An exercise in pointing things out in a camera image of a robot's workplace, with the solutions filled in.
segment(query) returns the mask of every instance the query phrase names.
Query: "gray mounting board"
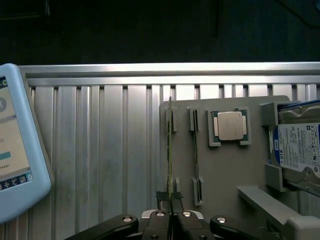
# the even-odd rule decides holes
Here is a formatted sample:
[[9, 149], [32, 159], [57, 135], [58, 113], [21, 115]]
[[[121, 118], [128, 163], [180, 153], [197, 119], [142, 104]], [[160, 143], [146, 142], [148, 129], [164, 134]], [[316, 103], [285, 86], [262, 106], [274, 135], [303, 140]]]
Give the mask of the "gray mounting board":
[[[288, 101], [287, 96], [239, 97], [224, 99], [173, 101], [173, 116], [177, 131], [172, 132], [172, 179], [179, 178], [180, 191], [187, 210], [200, 211], [208, 221], [215, 215], [226, 215], [238, 220], [256, 222], [257, 213], [240, 200], [237, 186], [258, 185], [265, 187], [265, 164], [270, 156], [268, 131], [262, 127], [261, 105], [271, 102]], [[163, 184], [167, 181], [167, 131], [166, 109], [169, 103], [160, 105], [160, 138]], [[199, 131], [198, 163], [199, 176], [203, 178], [203, 205], [194, 204], [192, 177], [196, 176], [196, 161], [193, 132], [190, 131], [190, 108], [198, 112]], [[234, 111], [247, 108], [251, 131], [251, 143], [222, 141], [221, 146], [209, 146], [208, 111]], [[297, 193], [282, 192], [272, 195], [294, 210], [297, 210]]]

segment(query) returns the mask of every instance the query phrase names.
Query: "gray bracket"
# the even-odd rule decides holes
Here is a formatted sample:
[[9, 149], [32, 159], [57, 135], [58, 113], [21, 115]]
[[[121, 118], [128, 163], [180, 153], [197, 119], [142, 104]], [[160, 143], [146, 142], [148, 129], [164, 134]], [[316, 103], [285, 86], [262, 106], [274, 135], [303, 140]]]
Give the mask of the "gray bracket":
[[200, 176], [199, 181], [198, 184], [197, 179], [195, 177], [192, 178], [195, 206], [202, 206], [204, 204], [205, 180]]
[[258, 212], [263, 213], [265, 218], [281, 233], [284, 232], [284, 225], [289, 218], [301, 217], [299, 213], [276, 200], [256, 185], [238, 186], [237, 188], [239, 196]]
[[300, 101], [275, 101], [261, 105], [261, 120], [263, 127], [277, 126], [279, 124], [278, 107], [289, 104], [297, 104]]
[[[165, 119], [168, 122], [170, 119], [170, 110], [167, 108], [165, 110]], [[178, 114], [177, 114], [177, 108], [172, 108], [172, 131], [177, 132], [178, 131]]]
[[190, 112], [190, 131], [195, 130], [194, 111], [196, 111], [196, 130], [201, 131], [201, 122], [199, 121], [199, 109], [197, 107], [188, 107]]
[[286, 239], [318, 240], [320, 219], [315, 216], [292, 216], [284, 224], [283, 235]]
[[288, 192], [289, 189], [284, 187], [281, 167], [265, 164], [264, 165], [265, 184], [281, 193]]
[[[204, 218], [209, 220], [217, 213], [231, 216], [235, 219], [246, 220], [249, 224], [265, 226], [256, 211], [246, 211], [248, 206], [241, 206], [237, 185], [265, 184], [265, 163], [269, 157], [269, 138], [261, 127], [261, 104], [289, 101], [286, 96], [260, 96], [242, 98], [217, 98], [200, 100], [173, 101], [176, 108], [178, 131], [172, 135], [172, 179], [180, 182], [180, 192], [183, 195], [183, 207], [189, 210], [201, 211]], [[240, 146], [239, 141], [227, 142], [221, 147], [210, 147], [208, 137], [208, 110], [232, 112], [236, 108], [246, 107], [250, 111], [251, 144]], [[166, 132], [166, 109], [168, 103], [160, 105], [160, 158], [162, 170], [162, 191], [165, 190], [168, 179], [168, 136]], [[201, 184], [203, 205], [195, 205], [194, 181], [195, 153], [193, 132], [190, 131], [190, 108], [198, 109], [200, 131], [198, 140], [199, 177], [205, 181]], [[290, 208], [297, 208], [297, 201], [288, 197], [295, 192], [278, 194], [281, 201]]]
[[274, 225], [288, 240], [318, 240], [320, 219], [301, 216], [288, 206], [271, 197], [258, 186], [239, 186], [239, 196]]
[[171, 189], [172, 189], [172, 193], [173, 192], [181, 192], [181, 185], [180, 185], [180, 178], [179, 177], [175, 177], [173, 179], [171, 179]]

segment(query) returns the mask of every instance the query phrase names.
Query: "gray plastic holder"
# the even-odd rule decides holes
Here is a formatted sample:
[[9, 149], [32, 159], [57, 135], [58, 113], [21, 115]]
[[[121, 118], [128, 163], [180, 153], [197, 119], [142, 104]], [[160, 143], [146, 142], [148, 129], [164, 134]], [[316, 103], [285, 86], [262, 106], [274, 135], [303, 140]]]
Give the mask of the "gray plastic holder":
[[197, 117], [197, 121], [196, 121], [196, 130], [197, 131], [201, 131], [201, 122], [199, 121], [199, 108], [198, 107], [189, 107], [189, 112], [190, 112], [190, 131], [194, 131], [195, 130], [195, 126], [194, 126], [194, 110], [196, 110], [196, 117]]
[[288, 192], [289, 189], [284, 187], [281, 167], [265, 164], [264, 165], [265, 184], [281, 193]]
[[[199, 177], [199, 185], [201, 189], [205, 189], [205, 180], [202, 176]], [[204, 204], [205, 192], [198, 189], [198, 181], [195, 177], [192, 177], [193, 182], [193, 201], [195, 206], [202, 206]], [[200, 191], [200, 200], [198, 200], [198, 191]]]
[[286, 221], [283, 231], [288, 240], [318, 240], [320, 219], [315, 216], [292, 216]]
[[[170, 118], [170, 110], [167, 108], [165, 110], [165, 119], [168, 122]], [[177, 132], [178, 131], [178, 116], [177, 116], [177, 108], [172, 108], [172, 131]]]
[[[172, 135], [172, 179], [178, 179], [183, 195], [185, 209], [200, 211], [206, 220], [223, 214], [235, 219], [246, 220], [249, 224], [259, 222], [259, 215], [247, 209], [239, 201], [238, 185], [259, 185], [268, 191], [265, 181], [265, 164], [269, 161], [269, 135], [262, 128], [261, 105], [273, 102], [288, 102], [287, 96], [261, 96], [243, 98], [217, 98], [201, 100], [172, 101], [176, 108], [178, 131]], [[208, 110], [230, 112], [244, 107], [249, 110], [251, 144], [240, 145], [239, 141], [221, 142], [220, 147], [209, 145]], [[160, 105], [160, 156], [162, 168], [162, 185], [166, 186], [168, 177], [167, 122], [168, 102]], [[195, 153], [194, 139], [191, 131], [190, 108], [196, 108], [200, 130], [198, 140], [199, 178], [203, 205], [195, 202], [194, 180]], [[282, 192], [277, 199], [292, 209], [298, 208], [296, 192]]]
[[300, 101], [275, 101], [261, 104], [261, 121], [263, 127], [277, 126], [279, 124], [278, 108], [283, 105], [297, 104]]

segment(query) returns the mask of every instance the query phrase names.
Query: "light blue tablet case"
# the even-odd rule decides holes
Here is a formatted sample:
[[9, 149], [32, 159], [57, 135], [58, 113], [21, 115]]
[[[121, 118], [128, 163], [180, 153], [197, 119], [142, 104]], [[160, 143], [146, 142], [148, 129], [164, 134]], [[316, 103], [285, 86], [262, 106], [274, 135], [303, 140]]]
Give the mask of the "light blue tablet case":
[[[16, 149], [14, 146], [11, 147], [11, 144], [8, 151], [3, 151], [8, 145], [0, 147], [2, 149], [0, 152], [0, 223], [7, 222], [31, 208], [48, 194], [54, 182], [54, 175], [31, 102], [28, 84], [23, 79], [19, 68], [14, 64], [0, 66], [0, 145], [6, 141], [4, 136], [11, 138], [11, 132], [8, 133], [8, 131], [14, 129], [10, 129], [8, 124], [6, 126], [5, 122], [17, 121], [17, 124], [16, 122], [14, 124], [18, 125], [19, 131], [15, 128], [15, 134], [20, 132], [26, 153], [23, 155], [29, 163], [29, 167], [8, 174], [11, 169], [10, 161], [13, 163], [15, 161], [13, 158], [17, 156], [12, 155], [10, 149], [12, 151]], [[8, 114], [4, 113], [7, 106], [12, 106], [11, 103], [15, 115], [7, 116]]]

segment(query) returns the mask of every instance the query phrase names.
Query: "dark background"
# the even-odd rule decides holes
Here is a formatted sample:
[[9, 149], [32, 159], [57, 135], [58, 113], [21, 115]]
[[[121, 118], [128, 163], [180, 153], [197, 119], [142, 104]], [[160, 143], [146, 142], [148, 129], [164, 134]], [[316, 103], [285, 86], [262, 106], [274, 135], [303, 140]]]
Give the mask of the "dark background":
[[0, 64], [320, 61], [320, 11], [279, 1], [52, 0], [52, 24], [0, 20]]

